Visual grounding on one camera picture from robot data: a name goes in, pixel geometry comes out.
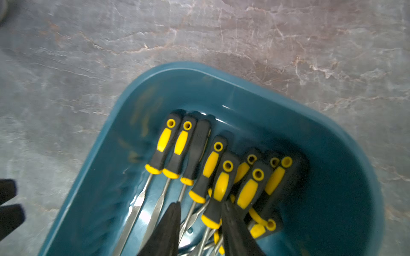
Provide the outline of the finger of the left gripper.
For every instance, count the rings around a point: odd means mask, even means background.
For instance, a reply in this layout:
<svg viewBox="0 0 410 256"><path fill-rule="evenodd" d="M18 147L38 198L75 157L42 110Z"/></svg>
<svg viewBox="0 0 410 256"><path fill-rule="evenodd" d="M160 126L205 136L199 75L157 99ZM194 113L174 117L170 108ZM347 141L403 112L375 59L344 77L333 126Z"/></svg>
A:
<svg viewBox="0 0 410 256"><path fill-rule="evenodd" d="M1 240L10 235L26 220L21 204L4 205L17 196L17 183L13 179L1 179Z"/></svg>

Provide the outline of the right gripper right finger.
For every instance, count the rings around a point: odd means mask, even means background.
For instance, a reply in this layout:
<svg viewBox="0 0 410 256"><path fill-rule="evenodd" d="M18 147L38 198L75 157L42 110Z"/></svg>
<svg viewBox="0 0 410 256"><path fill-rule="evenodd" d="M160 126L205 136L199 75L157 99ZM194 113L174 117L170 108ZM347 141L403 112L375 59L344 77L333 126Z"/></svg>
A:
<svg viewBox="0 0 410 256"><path fill-rule="evenodd" d="M265 256L231 201L222 204L222 231L226 256Z"/></svg>

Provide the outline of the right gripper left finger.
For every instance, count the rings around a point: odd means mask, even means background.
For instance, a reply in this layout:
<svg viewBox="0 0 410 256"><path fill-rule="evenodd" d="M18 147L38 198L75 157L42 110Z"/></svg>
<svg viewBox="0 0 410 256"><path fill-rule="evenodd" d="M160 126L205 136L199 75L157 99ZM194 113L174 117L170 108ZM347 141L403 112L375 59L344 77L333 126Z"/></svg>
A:
<svg viewBox="0 0 410 256"><path fill-rule="evenodd" d="M177 256L180 221L180 203L171 203L137 256Z"/></svg>

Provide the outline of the teal storage box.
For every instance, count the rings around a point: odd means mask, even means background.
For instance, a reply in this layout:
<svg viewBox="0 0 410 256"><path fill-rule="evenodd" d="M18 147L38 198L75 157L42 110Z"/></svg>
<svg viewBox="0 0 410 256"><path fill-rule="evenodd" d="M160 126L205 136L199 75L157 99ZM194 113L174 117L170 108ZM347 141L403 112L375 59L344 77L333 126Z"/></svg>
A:
<svg viewBox="0 0 410 256"><path fill-rule="evenodd" d="M230 228L222 204L257 223L268 256L375 256L383 203L358 144L326 116L199 63L134 80L103 126L42 256L135 256L157 242L186 253ZM176 209L166 221L168 206Z"/></svg>

